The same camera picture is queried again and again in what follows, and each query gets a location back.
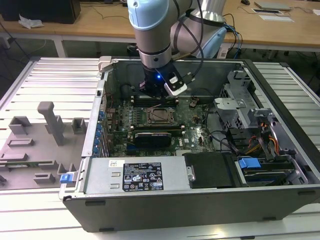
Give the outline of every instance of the computer case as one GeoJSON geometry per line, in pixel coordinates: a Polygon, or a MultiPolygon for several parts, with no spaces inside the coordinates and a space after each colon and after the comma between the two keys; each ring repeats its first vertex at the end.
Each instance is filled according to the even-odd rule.
{"type": "Polygon", "coordinates": [[[81,11],[79,0],[0,0],[0,13],[5,21],[27,19],[73,24],[81,11]]]}

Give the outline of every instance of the blue cable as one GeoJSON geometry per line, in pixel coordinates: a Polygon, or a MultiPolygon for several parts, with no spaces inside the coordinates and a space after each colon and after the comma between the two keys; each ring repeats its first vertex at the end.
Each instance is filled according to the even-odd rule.
{"type": "Polygon", "coordinates": [[[224,25],[226,25],[236,35],[236,37],[238,38],[238,49],[237,49],[237,51],[236,51],[236,53],[234,55],[234,58],[233,58],[233,59],[236,59],[237,56],[238,56],[238,53],[240,52],[240,37],[239,37],[239,34],[237,33],[237,31],[235,30],[235,28],[233,26],[230,26],[230,25],[228,25],[226,23],[224,25]]]}

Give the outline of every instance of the warning label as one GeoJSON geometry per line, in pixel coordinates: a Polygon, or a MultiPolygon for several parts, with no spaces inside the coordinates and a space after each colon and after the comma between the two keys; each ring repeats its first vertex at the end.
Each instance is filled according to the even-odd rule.
{"type": "Polygon", "coordinates": [[[163,190],[161,163],[125,163],[122,186],[125,192],[163,190]]]}

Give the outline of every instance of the laptop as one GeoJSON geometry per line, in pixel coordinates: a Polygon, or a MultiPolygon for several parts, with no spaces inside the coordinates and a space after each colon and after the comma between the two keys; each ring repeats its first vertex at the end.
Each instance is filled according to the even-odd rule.
{"type": "Polygon", "coordinates": [[[289,6],[287,6],[283,3],[264,2],[264,1],[255,1],[254,3],[255,3],[255,5],[257,5],[261,9],[283,10],[283,11],[292,10],[289,6]]]}

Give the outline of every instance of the desk leg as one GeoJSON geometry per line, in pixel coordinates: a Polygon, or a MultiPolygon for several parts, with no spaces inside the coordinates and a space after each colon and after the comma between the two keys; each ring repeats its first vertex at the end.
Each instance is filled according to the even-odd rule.
{"type": "Polygon", "coordinates": [[[4,47],[4,49],[9,49],[10,48],[10,44],[9,44],[9,42],[8,42],[6,37],[0,37],[0,45],[2,47],[4,47]]]}
{"type": "Polygon", "coordinates": [[[64,47],[64,41],[61,39],[54,39],[54,45],[59,58],[67,58],[68,54],[64,47]]]}
{"type": "Polygon", "coordinates": [[[100,58],[101,57],[101,44],[99,41],[95,41],[95,52],[96,52],[96,57],[100,58]]]}
{"type": "Polygon", "coordinates": [[[216,58],[217,59],[225,59],[227,57],[228,51],[229,51],[229,44],[222,43],[216,58]]]}
{"type": "Polygon", "coordinates": [[[276,55],[278,54],[278,50],[271,50],[271,52],[269,53],[269,56],[268,56],[268,60],[272,60],[276,57],[276,55]]]}

